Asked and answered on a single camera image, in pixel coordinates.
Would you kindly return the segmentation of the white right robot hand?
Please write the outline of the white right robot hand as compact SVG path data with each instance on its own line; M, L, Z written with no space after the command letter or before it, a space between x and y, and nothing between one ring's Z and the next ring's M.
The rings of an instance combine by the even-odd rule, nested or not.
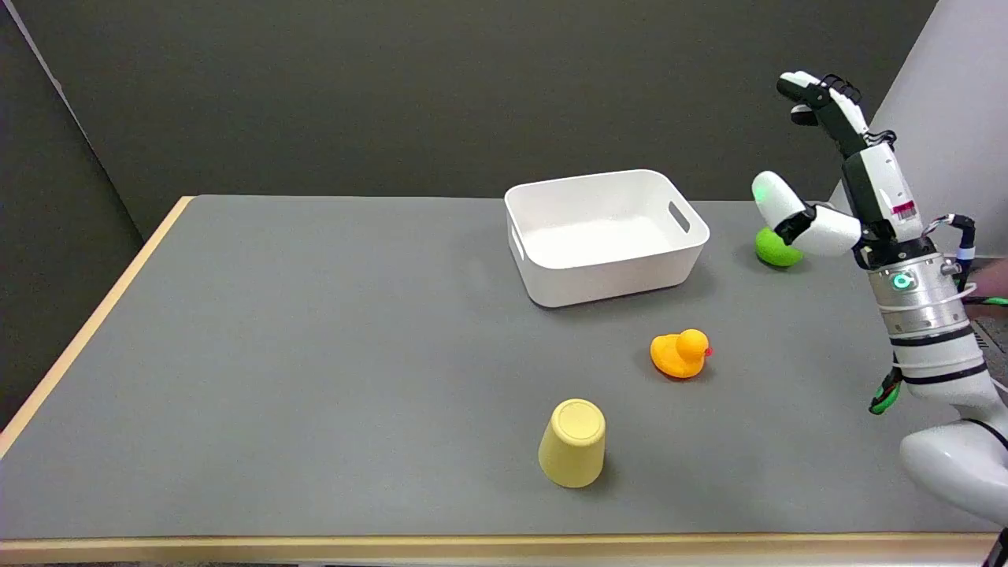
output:
M859 105L860 90L835 75L785 72L776 82L791 100L792 122L818 126L842 155L841 184L850 212L802 200L777 173L760 172L751 190L766 225L803 254L853 254L861 269L936 254L925 236L910 185L894 152L896 134L873 134Z

